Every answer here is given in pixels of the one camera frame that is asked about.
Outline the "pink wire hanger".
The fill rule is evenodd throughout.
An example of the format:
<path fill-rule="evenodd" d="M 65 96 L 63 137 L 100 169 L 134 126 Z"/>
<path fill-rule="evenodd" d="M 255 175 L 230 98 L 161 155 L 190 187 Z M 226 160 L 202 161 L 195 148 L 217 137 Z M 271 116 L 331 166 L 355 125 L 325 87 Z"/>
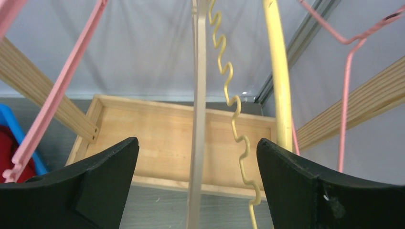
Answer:
<path fill-rule="evenodd" d="M 304 0 L 300 1 L 300 4 L 308 11 L 308 13 L 315 18 L 315 20 L 326 29 L 329 34 L 334 37 L 339 43 L 343 45 L 352 44 L 354 41 L 358 43 L 349 51 L 344 68 L 343 77 L 343 88 L 342 88 L 342 99 L 341 99 L 341 125 L 339 128 L 339 151 L 337 157 L 337 171 L 342 173 L 344 170 L 344 157 L 345 157 L 345 139 L 347 130 L 347 119 L 348 119 L 348 102 L 349 102 L 349 87 L 350 87 L 350 77 L 351 77 L 351 67 L 352 59 L 356 51 L 358 51 L 363 44 L 366 42 L 367 38 L 372 34 L 376 33 L 382 27 L 394 22 L 399 19 L 405 11 L 405 6 L 402 5 L 397 11 L 387 15 L 375 25 L 368 28 L 364 32 L 354 35 L 352 38 L 346 39 L 340 35 L 324 18 L 317 13 L 310 5 L 308 5 Z"/>

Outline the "wooden rack post left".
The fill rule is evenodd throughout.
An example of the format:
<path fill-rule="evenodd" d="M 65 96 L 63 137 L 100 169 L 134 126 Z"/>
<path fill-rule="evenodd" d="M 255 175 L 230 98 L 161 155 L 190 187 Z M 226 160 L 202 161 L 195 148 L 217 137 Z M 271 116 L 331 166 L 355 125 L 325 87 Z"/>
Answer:
<path fill-rule="evenodd" d="M 53 87 L 53 82 L 6 37 L 0 43 L 0 79 L 39 107 Z M 54 116 L 89 142 L 96 140 L 96 123 L 67 96 L 62 97 Z"/>

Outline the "wooden hanger with metal hook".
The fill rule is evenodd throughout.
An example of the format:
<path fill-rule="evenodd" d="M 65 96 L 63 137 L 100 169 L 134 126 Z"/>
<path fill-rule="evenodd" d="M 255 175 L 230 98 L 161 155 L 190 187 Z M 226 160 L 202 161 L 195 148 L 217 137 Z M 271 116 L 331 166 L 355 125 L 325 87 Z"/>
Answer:
<path fill-rule="evenodd" d="M 258 79 L 264 75 L 264 61 L 256 64 L 258 70 L 247 67 L 234 67 L 232 58 L 223 58 L 228 45 L 227 36 L 231 35 L 231 28 L 226 27 L 224 31 L 220 29 L 222 20 L 227 21 L 238 30 L 245 30 L 245 34 L 256 35 L 255 29 L 262 29 L 262 38 L 267 39 L 268 44 L 260 40 L 255 45 L 257 49 L 269 49 L 270 64 L 267 67 L 272 73 L 273 86 L 276 99 L 276 140 L 285 149 L 291 150 L 293 146 L 293 121 L 291 109 L 291 94 L 288 72 L 288 60 L 285 47 L 285 39 L 281 22 L 281 14 L 277 0 L 263 0 L 259 7 L 259 1 L 247 0 L 245 5 L 248 9 L 255 8 L 262 12 L 247 13 L 242 10 L 234 16 L 227 10 L 221 13 L 215 1 L 209 2 L 207 11 L 208 20 L 213 27 L 212 41 L 215 49 L 218 50 L 217 64 L 221 75 L 226 76 L 224 82 L 224 97 L 228 106 L 235 105 L 235 111 L 231 116 L 231 131 L 236 143 L 243 143 L 244 148 L 238 156 L 238 166 L 241 172 L 241 179 L 247 188 L 254 192 L 253 197 L 248 202 L 248 212 L 252 228 L 257 228 L 257 221 L 254 207 L 261 203 L 263 192 L 261 191 L 261 181 L 254 178 L 247 172 L 246 161 L 251 159 L 252 149 L 251 140 L 248 135 L 237 131 L 236 121 L 240 120 L 242 111 L 242 93 L 247 92 L 248 96 L 258 96 L 260 83 L 265 83 L 264 78 Z"/>

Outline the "red pleated skirt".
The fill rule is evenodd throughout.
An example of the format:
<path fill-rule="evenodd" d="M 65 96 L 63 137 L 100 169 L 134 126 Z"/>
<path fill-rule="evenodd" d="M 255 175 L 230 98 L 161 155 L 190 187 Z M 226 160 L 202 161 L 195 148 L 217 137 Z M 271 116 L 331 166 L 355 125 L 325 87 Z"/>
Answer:
<path fill-rule="evenodd" d="M 15 139 L 11 130 L 4 125 L 0 126 L 0 182 L 5 183 L 5 178 L 2 176 L 4 170 L 12 169 L 14 164 L 11 159 L 14 156 L 19 144 Z M 31 158 L 20 175 L 17 183 L 24 183 L 26 180 L 36 176 L 35 163 Z"/>

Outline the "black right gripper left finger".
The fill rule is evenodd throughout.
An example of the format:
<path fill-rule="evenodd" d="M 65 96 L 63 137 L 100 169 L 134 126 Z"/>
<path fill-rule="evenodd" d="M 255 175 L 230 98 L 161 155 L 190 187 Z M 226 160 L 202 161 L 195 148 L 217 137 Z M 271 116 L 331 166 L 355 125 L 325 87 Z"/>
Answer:
<path fill-rule="evenodd" d="M 129 137 L 24 183 L 1 184 L 1 228 L 119 228 L 138 154 L 138 139 Z"/>

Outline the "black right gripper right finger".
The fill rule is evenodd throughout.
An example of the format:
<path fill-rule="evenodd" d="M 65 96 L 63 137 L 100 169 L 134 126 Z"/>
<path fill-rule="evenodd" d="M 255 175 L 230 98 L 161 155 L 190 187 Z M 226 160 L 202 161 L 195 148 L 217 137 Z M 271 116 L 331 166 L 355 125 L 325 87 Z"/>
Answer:
<path fill-rule="evenodd" d="M 405 188 L 353 177 L 298 156 L 268 139 L 256 148 L 277 229 L 402 229 Z"/>

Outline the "wooden rack post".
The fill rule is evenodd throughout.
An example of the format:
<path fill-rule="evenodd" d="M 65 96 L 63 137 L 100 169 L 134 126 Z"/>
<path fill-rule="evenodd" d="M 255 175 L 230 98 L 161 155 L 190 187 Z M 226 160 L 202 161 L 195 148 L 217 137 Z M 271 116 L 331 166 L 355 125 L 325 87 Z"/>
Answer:
<path fill-rule="evenodd" d="M 6 37 L 0 43 L 0 79 L 39 107 L 53 87 L 53 82 Z M 89 142 L 96 140 L 96 123 L 67 96 L 62 97 L 54 116 Z"/>
<path fill-rule="evenodd" d="M 346 128 L 353 128 L 405 102 L 405 59 L 401 58 L 349 94 Z M 297 131 L 300 150 L 340 133 L 342 101 Z"/>

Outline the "blue plastic bin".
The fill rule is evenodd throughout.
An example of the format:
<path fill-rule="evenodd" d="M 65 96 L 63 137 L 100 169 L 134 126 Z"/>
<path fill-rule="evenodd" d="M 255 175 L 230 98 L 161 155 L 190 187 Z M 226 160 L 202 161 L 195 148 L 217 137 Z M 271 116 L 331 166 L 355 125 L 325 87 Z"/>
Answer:
<path fill-rule="evenodd" d="M 13 133 L 18 144 L 22 143 L 25 138 L 25 133 L 20 127 L 17 118 L 12 110 L 5 104 L 0 105 L 0 125 L 7 126 Z M 49 172 L 44 160 L 41 158 L 38 151 L 34 151 L 32 159 L 35 163 L 35 170 L 37 175 L 43 175 Z"/>

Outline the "wooden rack base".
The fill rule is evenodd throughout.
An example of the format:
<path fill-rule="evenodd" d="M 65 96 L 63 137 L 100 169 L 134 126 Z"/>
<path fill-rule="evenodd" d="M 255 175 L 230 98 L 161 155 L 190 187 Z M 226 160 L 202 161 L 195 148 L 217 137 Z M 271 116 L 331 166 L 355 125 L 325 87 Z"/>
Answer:
<path fill-rule="evenodd" d="M 254 198 L 254 189 L 242 180 L 239 156 L 245 144 L 234 141 L 232 115 L 229 111 L 206 110 L 202 193 Z M 98 137 L 93 143 L 77 137 L 68 165 L 134 136 L 139 141 L 139 156 L 132 183 L 187 191 L 193 131 L 191 106 L 96 94 L 87 116 L 96 123 Z"/>

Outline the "pink plastic hanger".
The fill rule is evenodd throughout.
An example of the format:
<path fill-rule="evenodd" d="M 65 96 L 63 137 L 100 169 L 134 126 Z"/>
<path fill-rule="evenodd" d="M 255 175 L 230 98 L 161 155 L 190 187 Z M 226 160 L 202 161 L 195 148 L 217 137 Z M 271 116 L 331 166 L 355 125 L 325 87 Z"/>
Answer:
<path fill-rule="evenodd" d="M 107 0 L 99 0 L 84 29 L 82 30 L 74 48 L 72 49 L 66 63 L 64 64 L 61 73 L 55 81 L 48 97 L 44 101 L 40 112 L 34 120 L 31 128 L 29 129 L 26 137 L 20 143 L 20 147 L 12 158 L 14 164 L 12 169 L 6 169 L 2 176 L 5 178 L 6 183 L 17 182 L 21 173 L 28 164 L 33 152 L 37 148 L 40 140 L 42 139 L 50 121 L 59 107 L 60 102 L 64 97 L 64 93 L 78 67 L 78 64 L 83 57 L 85 50 L 94 34 L 94 31 L 100 21 L 100 18 L 107 5 Z"/>

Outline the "wooden rack post right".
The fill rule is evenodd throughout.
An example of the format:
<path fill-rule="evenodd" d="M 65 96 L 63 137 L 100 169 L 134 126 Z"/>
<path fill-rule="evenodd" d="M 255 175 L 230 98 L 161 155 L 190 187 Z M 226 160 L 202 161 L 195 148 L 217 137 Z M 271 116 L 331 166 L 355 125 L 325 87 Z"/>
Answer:
<path fill-rule="evenodd" d="M 349 94 L 346 128 L 353 128 L 405 102 L 405 59 L 401 58 Z M 340 133 L 342 101 L 297 131 L 300 150 Z"/>

